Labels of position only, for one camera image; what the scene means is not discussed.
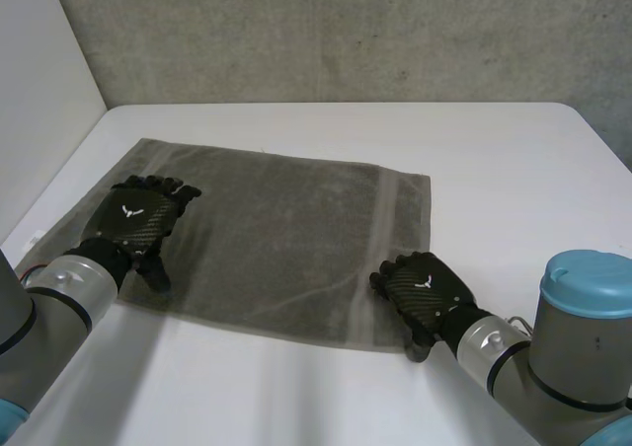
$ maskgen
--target blue cap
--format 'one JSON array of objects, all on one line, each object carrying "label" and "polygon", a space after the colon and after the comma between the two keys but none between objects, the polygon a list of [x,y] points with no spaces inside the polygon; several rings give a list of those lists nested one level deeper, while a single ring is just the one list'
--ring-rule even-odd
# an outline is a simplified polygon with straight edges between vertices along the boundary
[{"label": "blue cap", "polygon": [[582,446],[629,446],[630,438],[632,438],[632,415],[610,423],[584,441]]},{"label": "blue cap", "polygon": [[597,251],[568,251],[546,264],[542,296],[571,315],[597,320],[632,317],[632,260]]},{"label": "blue cap", "polygon": [[0,399],[0,444],[6,443],[27,418],[29,413],[25,409]]}]

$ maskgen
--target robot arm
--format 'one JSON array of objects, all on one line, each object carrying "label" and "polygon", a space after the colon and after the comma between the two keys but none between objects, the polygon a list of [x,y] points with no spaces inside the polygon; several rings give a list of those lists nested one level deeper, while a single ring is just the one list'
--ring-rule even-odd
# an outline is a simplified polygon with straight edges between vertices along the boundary
[{"label": "robot arm", "polygon": [[130,177],[113,186],[79,247],[53,260],[24,289],[0,253],[0,444],[29,417],[136,268],[170,289],[160,248],[187,204],[201,195],[182,182]]},{"label": "robot arm", "polygon": [[532,338],[480,309],[433,254],[386,261],[370,282],[411,328],[411,360],[424,361],[444,340],[540,444],[632,444],[632,260],[594,251],[554,257]]}]

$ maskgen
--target red cable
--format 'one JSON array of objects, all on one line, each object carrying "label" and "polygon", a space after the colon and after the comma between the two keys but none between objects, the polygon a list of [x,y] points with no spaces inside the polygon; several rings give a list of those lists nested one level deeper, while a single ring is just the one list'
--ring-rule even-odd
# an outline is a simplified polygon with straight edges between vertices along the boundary
[{"label": "red cable", "polygon": [[20,277],[20,283],[22,283],[24,281],[24,279],[29,276],[31,273],[33,273],[35,270],[37,270],[38,268],[44,268],[46,266],[46,263],[38,263],[37,265],[33,265],[31,268],[29,268],[27,271],[25,271],[22,276]]}]

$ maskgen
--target cable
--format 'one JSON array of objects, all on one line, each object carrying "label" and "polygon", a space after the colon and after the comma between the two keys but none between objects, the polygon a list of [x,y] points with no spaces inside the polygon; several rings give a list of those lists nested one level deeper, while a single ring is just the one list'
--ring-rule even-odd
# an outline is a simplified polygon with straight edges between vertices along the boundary
[{"label": "cable", "polygon": [[524,329],[526,330],[526,333],[529,335],[529,337],[533,337],[533,328],[526,321],[525,318],[521,318],[520,316],[512,316],[507,320],[509,324],[512,324],[514,321],[518,321],[519,323],[521,323],[524,326]]},{"label": "cable", "polygon": [[25,271],[22,274],[22,276],[20,277],[20,283],[22,283],[24,286],[27,286],[27,283],[29,283],[29,278],[31,278],[31,275],[33,275],[33,273],[35,273],[39,269],[45,268],[47,266],[48,266],[47,263],[39,263],[37,265],[33,265],[31,268],[29,268],[27,271]]}]

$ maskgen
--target white table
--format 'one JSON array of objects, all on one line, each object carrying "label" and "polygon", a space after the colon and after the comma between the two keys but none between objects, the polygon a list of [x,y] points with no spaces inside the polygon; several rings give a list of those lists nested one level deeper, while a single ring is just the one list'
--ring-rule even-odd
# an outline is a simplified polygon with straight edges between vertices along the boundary
[{"label": "white table", "polygon": [[[131,106],[109,111],[2,246],[15,265],[141,137],[430,175],[432,250],[482,307],[533,321],[553,255],[632,256],[632,174],[556,104]],[[113,306],[10,443],[535,444],[458,368]]]}]

